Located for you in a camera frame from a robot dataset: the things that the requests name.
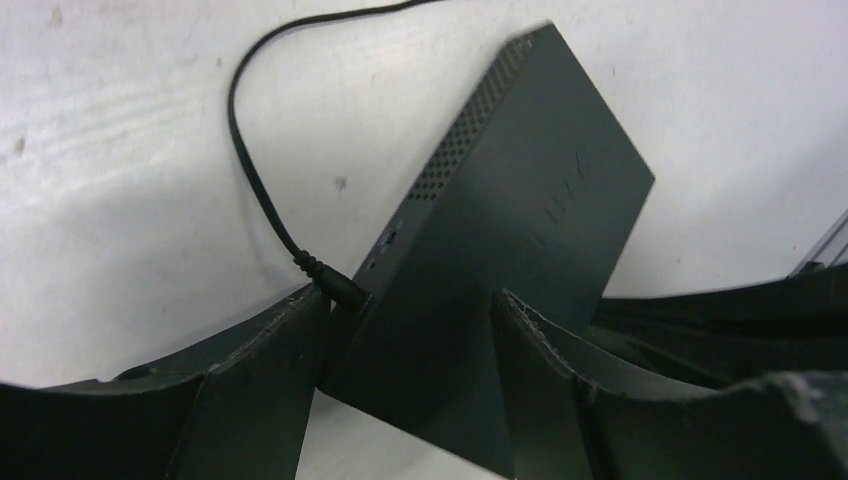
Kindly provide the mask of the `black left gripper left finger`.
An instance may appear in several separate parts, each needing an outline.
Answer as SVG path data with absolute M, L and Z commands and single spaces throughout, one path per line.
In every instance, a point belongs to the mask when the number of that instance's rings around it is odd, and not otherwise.
M 330 320 L 304 287 L 109 381 L 1 388 L 5 479 L 292 479 Z

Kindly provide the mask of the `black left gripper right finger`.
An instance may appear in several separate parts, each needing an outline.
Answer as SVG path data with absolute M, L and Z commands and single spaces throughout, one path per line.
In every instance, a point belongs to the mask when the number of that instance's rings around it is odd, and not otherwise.
M 847 376 L 713 390 L 620 359 L 513 293 L 491 325 L 519 479 L 843 479 Z

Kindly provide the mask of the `black network switch box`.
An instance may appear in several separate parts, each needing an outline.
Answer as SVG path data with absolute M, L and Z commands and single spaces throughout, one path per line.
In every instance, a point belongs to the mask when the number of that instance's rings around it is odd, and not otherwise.
M 654 181 L 555 25 L 512 37 L 356 272 L 321 391 L 513 478 L 492 296 L 584 330 Z

